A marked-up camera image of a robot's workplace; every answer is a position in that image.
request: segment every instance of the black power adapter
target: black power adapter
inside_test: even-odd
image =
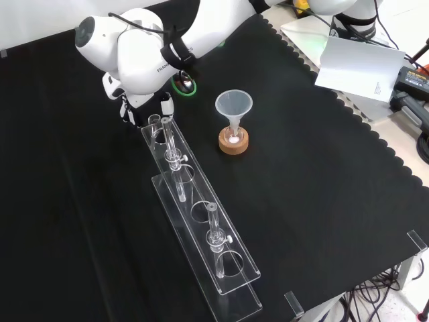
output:
[[[429,102],[429,76],[411,68],[401,68],[395,89],[406,92],[415,99]]]

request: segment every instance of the white wall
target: white wall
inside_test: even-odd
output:
[[[89,15],[123,13],[165,0],[0,0],[0,49],[70,30]]]

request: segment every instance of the funnel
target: funnel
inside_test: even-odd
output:
[[[249,94],[238,89],[226,91],[216,99],[217,111],[229,119],[229,127],[225,131],[225,141],[236,144],[243,140],[243,131],[239,127],[240,120],[253,105]]]

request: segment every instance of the scalloped edge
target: scalloped edge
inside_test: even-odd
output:
[[[289,37],[281,33],[281,31],[274,29],[273,25],[269,22],[268,19],[264,18],[264,16],[262,15],[258,16],[260,19],[262,19],[263,22],[265,22],[267,27],[271,29],[271,33],[275,34],[276,38],[283,42],[286,45],[287,49],[293,53],[293,56],[297,58],[297,61],[303,64],[306,69],[308,69],[315,81],[318,75],[319,68],[315,64],[313,64],[313,62],[305,55],[305,53],[303,53],[297,47],[297,45],[294,44],[293,41],[291,41],[291,39],[289,39]],[[343,92],[334,91],[332,89],[328,91],[332,92],[336,101],[340,103],[343,107],[346,107],[345,111],[347,111],[348,113],[351,112],[350,114],[352,115],[352,118],[363,124],[365,131],[367,131],[370,136],[375,138],[380,143],[380,145],[385,148],[386,153],[391,155],[395,164],[399,166],[399,170],[403,172],[406,176],[409,176],[414,182],[414,184],[421,186],[423,188],[423,191],[428,194],[429,197],[429,187],[424,186],[422,179],[413,174],[412,169],[406,166],[405,161],[396,154],[396,151],[391,146],[389,146],[387,141],[380,138],[380,134],[375,131],[370,124],[371,119],[369,119],[365,114],[363,114]]]

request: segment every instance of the clear acrylic stand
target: clear acrylic stand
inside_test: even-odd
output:
[[[161,171],[152,182],[215,319],[237,322],[262,310],[250,285],[261,273],[176,122],[149,122],[141,132]]]

